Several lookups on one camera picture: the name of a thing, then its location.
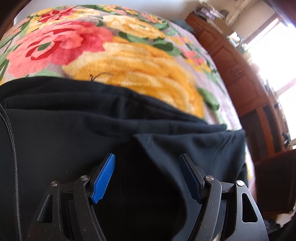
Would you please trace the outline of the stack of papers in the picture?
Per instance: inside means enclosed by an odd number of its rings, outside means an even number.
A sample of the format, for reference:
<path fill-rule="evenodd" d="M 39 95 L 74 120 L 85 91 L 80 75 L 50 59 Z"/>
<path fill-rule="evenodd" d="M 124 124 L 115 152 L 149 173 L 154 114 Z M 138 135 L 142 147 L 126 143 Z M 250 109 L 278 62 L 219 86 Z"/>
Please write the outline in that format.
<path fill-rule="evenodd" d="M 211 5 L 205 2 L 201 2 L 197 4 L 196 12 L 202 13 L 203 15 L 206 16 L 206 18 L 210 20 L 224 19 L 224 15 L 222 15 L 214 7 L 212 7 Z"/>

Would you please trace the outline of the black pants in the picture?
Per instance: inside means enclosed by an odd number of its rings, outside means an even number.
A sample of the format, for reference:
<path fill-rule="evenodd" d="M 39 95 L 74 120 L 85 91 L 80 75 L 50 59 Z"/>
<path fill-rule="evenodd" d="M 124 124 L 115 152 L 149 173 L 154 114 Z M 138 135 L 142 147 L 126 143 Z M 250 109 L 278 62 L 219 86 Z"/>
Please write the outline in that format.
<path fill-rule="evenodd" d="M 22 233 L 49 184 L 73 182 L 106 154 L 115 169 L 95 211 L 107 240 L 186 240 L 200 206 L 179 168 L 187 154 L 222 182 L 247 180 L 245 133 L 92 81 L 29 77 L 1 86 L 18 160 Z"/>

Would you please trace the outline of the cardboard box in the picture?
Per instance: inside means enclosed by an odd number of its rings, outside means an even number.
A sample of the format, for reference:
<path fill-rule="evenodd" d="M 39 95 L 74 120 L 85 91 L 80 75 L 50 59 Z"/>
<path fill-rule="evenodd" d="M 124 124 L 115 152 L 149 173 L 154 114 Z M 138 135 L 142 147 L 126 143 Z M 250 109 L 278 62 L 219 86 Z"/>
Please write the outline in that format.
<path fill-rule="evenodd" d="M 215 20 L 208 19 L 207 23 L 209 23 L 212 27 L 214 27 L 219 33 L 221 33 L 224 36 L 230 36 L 235 32 L 224 22 L 224 20 L 221 20 L 219 18 Z"/>

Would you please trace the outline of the floral bed blanket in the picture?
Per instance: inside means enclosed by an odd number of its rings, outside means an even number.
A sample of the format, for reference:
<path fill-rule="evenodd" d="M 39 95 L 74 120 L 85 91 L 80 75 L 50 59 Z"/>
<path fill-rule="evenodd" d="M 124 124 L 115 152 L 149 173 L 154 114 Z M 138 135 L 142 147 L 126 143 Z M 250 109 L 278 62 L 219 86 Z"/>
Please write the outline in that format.
<path fill-rule="evenodd" d="M 49 8 L 13 26 L 1 39 L 1 86 L 29 77 L 126 88 L 209 125 L 242 130 L 213 60 L 192 34 L 121 6 Z M 246 143 L 245 164 L 245 182 L 254 192 Z"/>

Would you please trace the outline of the wooden cabinet row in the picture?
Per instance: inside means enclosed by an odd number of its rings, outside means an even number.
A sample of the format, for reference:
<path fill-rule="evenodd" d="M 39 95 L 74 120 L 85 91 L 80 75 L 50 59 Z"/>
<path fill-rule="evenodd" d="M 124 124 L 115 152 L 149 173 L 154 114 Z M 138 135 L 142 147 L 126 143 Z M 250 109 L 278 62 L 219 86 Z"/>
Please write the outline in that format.
<path fill-rule="evenodd" d="M 205 20 L 189 13 L 186 23 L 213 59 L 246 132 L 254 162 L 292 149 L 290 135 L 271 89 L 242 54 Z"/>

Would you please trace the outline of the teal basket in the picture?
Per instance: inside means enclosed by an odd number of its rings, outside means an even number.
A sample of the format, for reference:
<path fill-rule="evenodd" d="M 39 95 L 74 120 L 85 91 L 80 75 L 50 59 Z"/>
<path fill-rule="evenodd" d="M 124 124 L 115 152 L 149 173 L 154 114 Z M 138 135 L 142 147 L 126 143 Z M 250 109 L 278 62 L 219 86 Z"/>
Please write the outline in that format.
<path fill-rule="evenodd" d="M 183 20 L 176 19 L 174 20 L 174 23 L 182 27 L 183 29 L 187 30 L 188 32 L 194 32 L 194 29 Z"/>

